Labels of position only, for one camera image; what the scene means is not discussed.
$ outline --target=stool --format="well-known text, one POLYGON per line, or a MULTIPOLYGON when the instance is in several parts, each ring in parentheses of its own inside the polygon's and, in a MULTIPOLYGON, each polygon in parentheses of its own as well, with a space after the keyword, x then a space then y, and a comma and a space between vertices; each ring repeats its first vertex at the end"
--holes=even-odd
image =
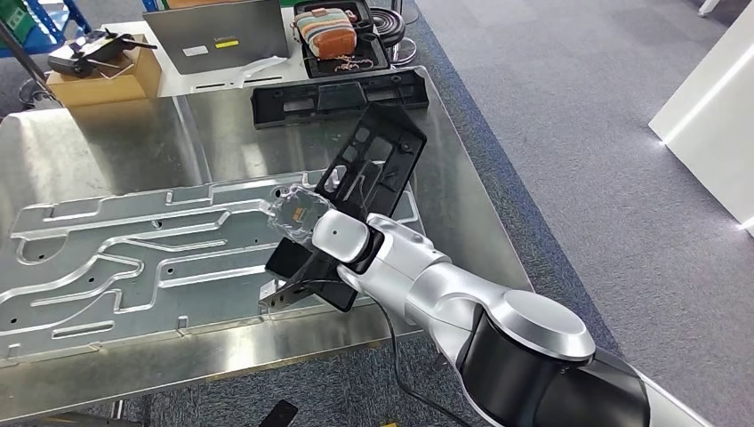
POLYGON ((390 63, 400 67, 408 64, 416 56, 416 43, 405 35, 405 22, 398 11, 382 7, 372 7, 372 17, 382 44, 390 49, 390 63))

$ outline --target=aluminum plate with grooves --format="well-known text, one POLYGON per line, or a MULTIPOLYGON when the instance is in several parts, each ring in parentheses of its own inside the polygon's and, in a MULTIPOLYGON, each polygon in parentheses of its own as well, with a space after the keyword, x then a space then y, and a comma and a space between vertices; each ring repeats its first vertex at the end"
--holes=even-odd
MULTIPOLYGON (((259 321, 281 238, 261 203, 323 172, 23 209, 0 248, 0 367, 259 321)), ((423 233, 410 188, 393 217, 423 233)))

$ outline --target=silver laptop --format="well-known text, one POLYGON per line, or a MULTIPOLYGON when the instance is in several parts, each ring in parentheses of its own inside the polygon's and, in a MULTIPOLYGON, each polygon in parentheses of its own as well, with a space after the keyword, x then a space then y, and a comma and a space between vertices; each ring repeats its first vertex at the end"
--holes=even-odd
POLYGON ((246 0, 144 13, 181 74, 288 57, 279 0, 246 0))

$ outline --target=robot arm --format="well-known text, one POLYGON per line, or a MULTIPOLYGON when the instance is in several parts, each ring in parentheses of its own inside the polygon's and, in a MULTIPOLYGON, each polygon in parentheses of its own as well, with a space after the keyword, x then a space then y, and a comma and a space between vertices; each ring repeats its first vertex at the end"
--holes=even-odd
POLYGON ((491 425, 710 427, 596 348, 566 307, 452 265, 430 240, 390 218, 370 214, 363 223, 330 210, 312 244, 341 262, 343 281, 432 337, 491 425))

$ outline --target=clear plastic part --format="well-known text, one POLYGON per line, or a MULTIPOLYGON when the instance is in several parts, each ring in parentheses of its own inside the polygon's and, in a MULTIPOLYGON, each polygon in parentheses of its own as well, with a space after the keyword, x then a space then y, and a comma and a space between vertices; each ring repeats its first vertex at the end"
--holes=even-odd
POLYGON ((278 189, 276 196, 266 210, 267 224, 292 241, 310 246, 314 226, 333 204, 300 184, 278 189))

